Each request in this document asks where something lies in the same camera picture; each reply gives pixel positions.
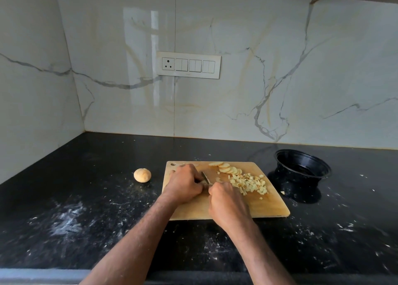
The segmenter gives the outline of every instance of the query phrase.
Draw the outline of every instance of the wooden cutting board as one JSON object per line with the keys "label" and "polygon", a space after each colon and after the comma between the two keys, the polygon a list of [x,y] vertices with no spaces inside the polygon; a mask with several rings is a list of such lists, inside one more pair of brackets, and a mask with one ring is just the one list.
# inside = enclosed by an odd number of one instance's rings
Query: wooden cutting board
{"label": "wooden cutting board", "polygon": [[[167,185],[170,179],[170,171],[175,170],[182,164],[193,164],[196,169],[203,171],[211,183],[216,182],[216,178],[221,178],[222,181],[228,181],[228,174],[217,174],[218,167],[210,167],[211,161],[168,161],[166,170],[164,172],[163,187]],[[253,176],[265,175],[261,169],[254,162],[228,162],[231,166],[242,169],[243,173],[251,173]],[[250,213],[253,218],[259,217],[287,217],[290,211],[283,202],[281,196],[273,187],[272,183],[265,176],[263,178],[266,182],[268,194],[260,195],[257,192],[247,192],[243,196],[246,203],[249,205]],[[190,202],[180,205],[170,220],[195,220],[195,219],[211,219],[209,216],[209,192],[203,192],[193,198]]]}

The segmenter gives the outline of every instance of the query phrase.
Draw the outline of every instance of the tiled backsplash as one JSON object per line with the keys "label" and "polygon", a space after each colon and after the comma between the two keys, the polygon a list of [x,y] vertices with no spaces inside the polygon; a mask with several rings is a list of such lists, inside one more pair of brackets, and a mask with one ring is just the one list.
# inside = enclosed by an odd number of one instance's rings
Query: tiled backsplash
{"label": "tiled backsplash", "polygon": [[[398,148],[397,4],[58,1],[87,131]],[[220,79],[157,76],[156,50]]]}
{"label": "tiled backsplash", "polygon": [[57,0],[0,0],[0,183],[84,131]]}

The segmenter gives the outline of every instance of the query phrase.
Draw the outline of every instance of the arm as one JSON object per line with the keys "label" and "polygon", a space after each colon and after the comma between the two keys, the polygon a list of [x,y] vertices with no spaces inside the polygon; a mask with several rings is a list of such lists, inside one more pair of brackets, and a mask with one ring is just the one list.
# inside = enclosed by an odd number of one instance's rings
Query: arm
{"label": "arm", "polygon": [[209,193],[209,214],[235,244],[253,284],[296,284],[251,219],[241,193],[229,182],[216,182]]}
{"label": "arm", "polygon": [[180,204],[202,192],[203,186],[195,182],[201,180],[191,164],[172,171],[169,183],[145,216],[80,284],[143,284],[167,222]]}

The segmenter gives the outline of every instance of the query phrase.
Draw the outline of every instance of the bowl rim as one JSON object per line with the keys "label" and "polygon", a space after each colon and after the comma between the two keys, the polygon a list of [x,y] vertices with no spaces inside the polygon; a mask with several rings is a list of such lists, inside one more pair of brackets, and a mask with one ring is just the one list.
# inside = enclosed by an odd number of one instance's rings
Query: bowl rim
{"label": "bowl rim", "polygon": [[[304,173],[295,171],[295,170],[293,170],[293,169],[287,167],[286,165],[284,165],[283,163],[281,163],[281,162],[278,160],[278,155],[279,155],[280,153],[282,153],[282,152],[294,152],[294,153],[299,153],[300,155],[304,155],[305,157],[309,157],[309,158],[311,158],[311,159],[314,159],[314,160],[320,162],[321,164],[323,164],[324,166],[326,166],[327,169],[328,169],[328,173],[327,173],[326,175],[324,175],[324,176],[315,176],[315,175],[308,175],[308,174],[304,174]],[[318,179],[328,178],[328,177],[331,176],[331,167],[330,167],[324,160],[322,160],[322,159],[320,159],[319,157],[316,157],[316,156],[314,156],[314,155],[308,154],[308,153],[306,153],[306,152],[302,152],[302,151],[295,150],[295,149],[280,149],[280,150],[278,150],[278,151],[276,151],[276,152],[274,153],[274,158],[275,158],[275,160],[277,161],[278,164],[282,165],[283,167],[285,167],[285,168],[288,169],[289,171],[295,172],[295,173],[300,174],[300,175],[302,175],[302,176],[306,176],[306,177],[310,177],[310,178],[318,178]]]}

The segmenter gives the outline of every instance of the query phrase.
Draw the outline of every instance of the knife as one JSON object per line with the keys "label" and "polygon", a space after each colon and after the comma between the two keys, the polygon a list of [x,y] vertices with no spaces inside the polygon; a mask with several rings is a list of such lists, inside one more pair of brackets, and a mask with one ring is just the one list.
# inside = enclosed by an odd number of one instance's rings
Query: knife
{"label": "knife", "polygon": [[206,174],[205,174],[203,171],[201,171],[200,173],[202,174],[203,179],[204,179],[205,182],[206,182],[206,187],[209,188],[210,186],[212,186],[213,184],[210,183],[210,181],[209,181],[209,179],[207,178]]}

